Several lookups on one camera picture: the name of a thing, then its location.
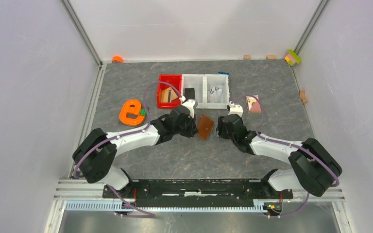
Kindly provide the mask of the brown leather card holder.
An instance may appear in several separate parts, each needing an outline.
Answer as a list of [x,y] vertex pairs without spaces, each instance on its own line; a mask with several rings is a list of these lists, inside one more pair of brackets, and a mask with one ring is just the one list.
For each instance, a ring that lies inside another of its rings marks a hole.
[[213,129],[214,121],[207,115],[202,114],[198,122],[198,137],[206,141]]

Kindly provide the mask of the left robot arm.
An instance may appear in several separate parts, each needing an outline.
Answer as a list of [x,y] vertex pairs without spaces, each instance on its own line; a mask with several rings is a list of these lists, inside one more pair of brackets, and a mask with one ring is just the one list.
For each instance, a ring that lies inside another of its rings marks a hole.
[[113,165],[114,159],[134,149],[168,142],[175,135],[193,137],[198,132],[195,108],[193,101],[188,100],[138,128],[109,133],[100,128],[92,130],[72,154],[73,176],[83,177],[88,183],[104,183],[120,197],[129,197],[133,184],[122,168]]

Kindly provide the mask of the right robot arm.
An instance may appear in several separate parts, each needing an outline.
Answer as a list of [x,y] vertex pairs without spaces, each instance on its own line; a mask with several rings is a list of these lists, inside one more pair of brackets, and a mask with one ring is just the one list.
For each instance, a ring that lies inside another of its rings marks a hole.
[[303,189],[321,197],[328,188],[339,184],[342,168],[324,146],[315,138],[305,141],[287,141],[248,130],[237,114],[218,118],[217,134],[229,139],[239,151],[266,156],[291,166],[273,169],[262,178],[261,192],[274,198],[288,189]]

